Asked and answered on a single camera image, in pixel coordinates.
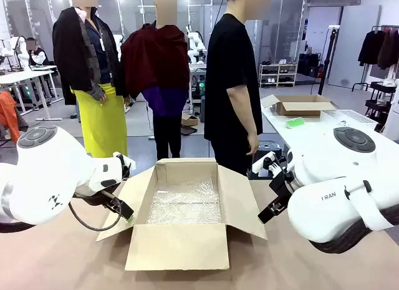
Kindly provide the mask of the seated person in vest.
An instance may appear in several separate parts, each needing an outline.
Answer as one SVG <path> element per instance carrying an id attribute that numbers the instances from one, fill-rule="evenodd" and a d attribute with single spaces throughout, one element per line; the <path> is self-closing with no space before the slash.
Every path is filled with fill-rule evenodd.
<path id="1" fill-rule="evenodd" d="M 49 65 L 46 52 L 37 45 L 37 41 L 33 37 L 26 39 L 27 51 L 29 54 L 29 64 L 32 66 Z"/>

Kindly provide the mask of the white office desk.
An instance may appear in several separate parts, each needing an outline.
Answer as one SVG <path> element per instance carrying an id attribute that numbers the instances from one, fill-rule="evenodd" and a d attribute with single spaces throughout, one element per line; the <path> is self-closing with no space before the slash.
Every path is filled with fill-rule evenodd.
<path id="1" fill-rule="evenodd" d="M 61 121 L 62 118 L 51 117 L 49 106 L 60 102 L 64 98 L 57 93 L 52 74 L 55 65 L 42 66 L 31 70 L 13 72 L 6 75 L 0 75 L 0 90 L 13 91 L 17 96 L 17 106 L 22 109 L 21 115 L 38 111 L 40 105 L 43 107 L 45 115 L 36 118 L 37 122 L 55 122 Z M 22 99 L 20 87 L 25 95 L 31 96 L 31 109 L 27 110 Z"/>

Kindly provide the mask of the black luggage bags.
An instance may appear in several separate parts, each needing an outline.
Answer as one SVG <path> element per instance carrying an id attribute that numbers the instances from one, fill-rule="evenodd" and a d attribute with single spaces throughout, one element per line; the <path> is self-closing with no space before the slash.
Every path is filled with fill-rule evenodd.
<path id="1" fill-rule="evenodd" d="M 316 78 L 320 69 L 321 53 L 299 54 L 297 73 Z"/>

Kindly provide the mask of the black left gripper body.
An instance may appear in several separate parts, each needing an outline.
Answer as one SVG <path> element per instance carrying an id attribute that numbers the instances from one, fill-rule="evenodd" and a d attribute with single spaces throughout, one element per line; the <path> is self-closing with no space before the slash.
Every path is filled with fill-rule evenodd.
<path id="1" fill-rule="evenodd" d="M 121 210 L 124 202 L 118 199 L 110 190 L 101 190 L 92 196 L 74 193 L 74 198 L 82 199 L 90 206 L 100 206 L 110 210 Z"/>

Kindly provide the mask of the mannequin with yellow skirt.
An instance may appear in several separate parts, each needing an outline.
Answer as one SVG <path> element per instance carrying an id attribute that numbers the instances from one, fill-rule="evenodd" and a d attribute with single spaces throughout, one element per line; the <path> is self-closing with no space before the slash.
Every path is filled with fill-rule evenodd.
<path id="1" fill-rule="evenodd" d="M 72 0 L 52 29 L 53 56 L 65 104 L 79 108 L 84 146 L 93 157 L 127 154 L 130 100 L 111 29 L 98 0 Z"/>

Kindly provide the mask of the metal workbench frame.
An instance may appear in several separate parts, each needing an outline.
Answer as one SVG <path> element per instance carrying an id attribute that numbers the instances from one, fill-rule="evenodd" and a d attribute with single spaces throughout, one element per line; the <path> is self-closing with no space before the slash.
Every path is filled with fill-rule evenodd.
<path id="1" fill-rule="evenodd" d="M 205 93 L 206 64 L 190 64 L 190 105 L 200 104 Z"/>

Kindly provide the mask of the dark round stool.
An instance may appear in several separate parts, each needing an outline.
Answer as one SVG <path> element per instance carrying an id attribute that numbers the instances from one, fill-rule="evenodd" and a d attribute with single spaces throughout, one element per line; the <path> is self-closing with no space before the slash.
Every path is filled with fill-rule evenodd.
<path id="1" fill-rule="evenodd" d="M 254 168 L 255 162 L 260 160 L 263 156 L 267 155 L 269 152 L 274 152 L 277 158 L 282 157 L 282 148 L 277 142 L 270 140 L 260 140 L 258 150 L 255 155 L 252 157 L 252 166 L 251 169 L 248 170 L 248 178 L 249 180 L 271 180 L 272 173 L 268 169 L 261 168 L 258 173 L 253 173 L 252 169 Z"/>

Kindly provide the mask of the white rounded column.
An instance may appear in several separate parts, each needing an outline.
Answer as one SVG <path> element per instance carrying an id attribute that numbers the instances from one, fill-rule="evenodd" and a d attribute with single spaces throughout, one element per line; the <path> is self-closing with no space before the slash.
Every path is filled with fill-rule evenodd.
<path id="1" fill-rule="evenodd" d="M 392 99 L 392 105 L 387 117 L 382 135 L 399 143 L 399 79 L 395 80 L 396 91 Z"/>

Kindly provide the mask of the small open cardboard box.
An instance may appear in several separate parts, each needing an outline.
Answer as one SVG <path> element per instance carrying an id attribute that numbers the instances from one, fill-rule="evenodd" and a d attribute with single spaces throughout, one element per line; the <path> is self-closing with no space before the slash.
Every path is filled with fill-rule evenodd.
<path id="1" fill-rule="evenodd" d="M 269 95 L 261 99 L 264 108 L 270 107 L 281 116 L 319 116 L 321 111 L 335 110 L 334 104 L 321 95 Z"/>

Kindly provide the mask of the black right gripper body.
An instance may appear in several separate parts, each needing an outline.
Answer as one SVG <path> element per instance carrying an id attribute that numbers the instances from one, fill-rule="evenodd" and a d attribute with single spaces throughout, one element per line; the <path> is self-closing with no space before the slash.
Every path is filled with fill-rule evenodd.
<path id="1" fill-rule="evenodd" d="M 272 201 L 272 206 L 287 206 L 292 196 L 291 182 L 294 180 L 292 172 L 282 171 L 273 176 L 270 188 L 275 192 L 277 198 Z"/>

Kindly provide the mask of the person in black t-shirt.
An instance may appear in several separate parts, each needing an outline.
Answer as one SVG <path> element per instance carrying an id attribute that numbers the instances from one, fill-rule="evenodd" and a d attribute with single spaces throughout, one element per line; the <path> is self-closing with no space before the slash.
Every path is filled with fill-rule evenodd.
<path id="1" fill-rule="evenodd" d="M 233 110 L 227 90 L 248 88 L 257 135 L 262 134 L 262 112 L 248 20 L 261 18 L 271 0 L 226 0 L 226 11 L 215 24 L 208 44 L 205 83 L 204 137 L 216 162 L 247 175 L 252 165 L 248 133 Z"/>

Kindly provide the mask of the mannequin with maroon cape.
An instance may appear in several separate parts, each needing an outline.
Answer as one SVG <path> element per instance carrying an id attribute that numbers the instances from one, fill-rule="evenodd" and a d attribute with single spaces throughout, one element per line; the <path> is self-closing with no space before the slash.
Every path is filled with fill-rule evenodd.
<path id="1" fill-rule="evenodd" d="M 125 85 L 143 95 L 153 114 L 157 159 L 178 158 L 181 119 L 189 95 L 188 44 L 176 25 L 177 0 L 153 0 L 156 19 L 122 44 Z"/>

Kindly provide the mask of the black utility cart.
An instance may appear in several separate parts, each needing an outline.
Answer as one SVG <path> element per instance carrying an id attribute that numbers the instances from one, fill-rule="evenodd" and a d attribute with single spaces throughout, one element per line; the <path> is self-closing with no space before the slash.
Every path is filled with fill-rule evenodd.
<path id="1" fill-rule="evenodd" d="M 384 126 L 397 86 L 394 82 L 389 85 L 384 85 L 383 82 L 372 82 L 368 88 L 372 90 L 372 94 L 371 98 L 365 101 L 367 108 L 365 116 Z"/>

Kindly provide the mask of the open cardboard shipping box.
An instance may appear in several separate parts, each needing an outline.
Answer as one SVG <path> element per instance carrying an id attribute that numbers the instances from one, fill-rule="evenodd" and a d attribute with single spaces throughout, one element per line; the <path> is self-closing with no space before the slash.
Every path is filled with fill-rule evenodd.
<path id="1" fill-rule="evenodd" d="M 221 222 L 215 224 L 147 224 L 155 188 L 212 178 L 219 191 Z M 107 216 L 113 228 L 98 235 L 104 240 L 125 230 L 132 236 L 127 271 L 217 270 L 229 268 L 227 228 L 266 239 L 259 208 L 247 177 L 212 158 L 170 158 L 129 178 L 118 197 L 133 211 L 130 222 Z"/>

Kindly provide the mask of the hanging black coat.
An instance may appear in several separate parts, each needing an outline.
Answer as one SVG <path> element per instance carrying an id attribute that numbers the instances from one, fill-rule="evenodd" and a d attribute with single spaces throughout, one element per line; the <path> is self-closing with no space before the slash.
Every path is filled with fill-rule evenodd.
<path id="1" fill-rule="evenodd" d="M 370 31 L 366 34 L 358 56 L 360 66 L 377 64 L 384 38 L 384 31 Z"/>

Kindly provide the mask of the white shoe rack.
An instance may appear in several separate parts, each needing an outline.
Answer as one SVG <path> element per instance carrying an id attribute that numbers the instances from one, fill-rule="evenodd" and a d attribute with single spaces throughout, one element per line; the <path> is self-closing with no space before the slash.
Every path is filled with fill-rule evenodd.
<path id="1" fill-rule="evenodd" d="M 272 64 L 262 62 L 259 65 L 258 84 L 260 87 L 293 87 L 296 82 L 297 64 Z"/>

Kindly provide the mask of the orange garment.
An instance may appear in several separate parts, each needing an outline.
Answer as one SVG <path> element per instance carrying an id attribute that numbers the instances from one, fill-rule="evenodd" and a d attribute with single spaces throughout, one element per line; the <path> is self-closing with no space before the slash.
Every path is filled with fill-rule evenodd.
<path id="1" fill-rule="evenodd" d="M 14 144 L 20 137 L 15 107 L 16 103 L 11 94 L 6 90 L 0 92 L 0 123 L 9 129 Z"/>

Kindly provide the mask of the metal clothes rack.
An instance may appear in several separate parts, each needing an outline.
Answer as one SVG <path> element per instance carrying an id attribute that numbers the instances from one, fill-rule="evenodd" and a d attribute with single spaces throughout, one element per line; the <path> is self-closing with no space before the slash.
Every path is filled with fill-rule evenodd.
<path id="1" fill-rule="evenodd" d="M 373 26 L 370 31 L 398 31 L 399 25 L 380 25 Z M 353 85 L 353 88 L 366 89 L 372 82 L 383 82 L 384 85 L 389 85 L 389 83 L 394 82 L 399 71 L 399 59 L 395 65 L 381 70 L 377 64 L 368 65 L 365 64 L 361 66 L 362 68 L 362 78 L 360 82 Z"/>

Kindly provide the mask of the white mesh basket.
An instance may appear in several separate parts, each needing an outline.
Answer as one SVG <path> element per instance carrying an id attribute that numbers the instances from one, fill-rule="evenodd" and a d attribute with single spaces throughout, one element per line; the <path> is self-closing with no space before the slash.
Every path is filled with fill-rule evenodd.
<path id="1" fill-rule="evenodd" d="M 320 112 L 320 120 L 337 127 L 366 127 L 374 130 L 377 122 L 353 110 L 325 110 Z"/>

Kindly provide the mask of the hanging dark brown coat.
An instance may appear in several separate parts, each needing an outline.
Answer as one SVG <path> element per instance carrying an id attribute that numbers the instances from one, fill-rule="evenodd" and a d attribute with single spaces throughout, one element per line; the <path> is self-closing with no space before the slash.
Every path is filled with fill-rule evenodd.
<path id="1" fill-rule="evenodd" d="M 399 59 L 399 32 L 387 31 L 381 46 L 377 65 L 381 70 L 385 70 L 395 65 Z"/>

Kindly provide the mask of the white side table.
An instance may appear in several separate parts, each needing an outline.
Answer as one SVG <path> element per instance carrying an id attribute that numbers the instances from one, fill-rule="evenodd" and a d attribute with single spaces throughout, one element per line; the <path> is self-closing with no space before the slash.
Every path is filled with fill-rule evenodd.
<path id="1" fill-rule="evenodd" d="M 261 105 L 262 113 L 274 130 L 283 138 L 284 143 L 296 152 L 314 153 L 319 157 L 330 158 L 331 164 L 348 162 L 350 166 L 366 169 L 373 165 L 387 168 L 389 172 L 399 173 L 399 144 L 370 128 L 355 127 L 373 140 L 375 149 L 371 152 L 358 152 L 344 147 L 334 136 L 337 127 L 322 122 L 320 116 L 281 116 L 270 107 Z M 293 129 L 286 128 L 286 120 L 302 117 L 305 124 Z"/>

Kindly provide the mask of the clear bubble wrap sheet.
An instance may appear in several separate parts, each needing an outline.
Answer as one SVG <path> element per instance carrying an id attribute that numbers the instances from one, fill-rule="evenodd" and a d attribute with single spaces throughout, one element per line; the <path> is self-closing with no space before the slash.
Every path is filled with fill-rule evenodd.
<path id="1" fill-rule="evenodd" d="M 219 191 L 212 178 L 156 186 L 146 221 L 156 225 L 220 222 Z"/>

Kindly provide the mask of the person's right hand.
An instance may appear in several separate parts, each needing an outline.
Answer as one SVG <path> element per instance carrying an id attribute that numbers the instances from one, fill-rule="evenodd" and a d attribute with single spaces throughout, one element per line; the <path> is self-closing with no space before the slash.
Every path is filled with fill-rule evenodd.
<path id="1" fill-rule="evenodd" d="M 248 134 L 248 144 L 249 144 L 249 151 L 246 155 L 254 155 L 259 147 L 259 139 L 256 133 L 249 133 Z"/>

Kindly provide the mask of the person's right forearm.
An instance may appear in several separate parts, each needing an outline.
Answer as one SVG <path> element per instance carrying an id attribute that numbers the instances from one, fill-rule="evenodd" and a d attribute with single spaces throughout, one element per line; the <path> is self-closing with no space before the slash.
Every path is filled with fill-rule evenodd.
<path id="1" fill-rule="evenodd" d="M 227 93 L 233 110 L 248 135 L 257 138 L 257 129 L 252 114 L 248 88 L 245 85 L 239 85 L 228 89 Z"/>

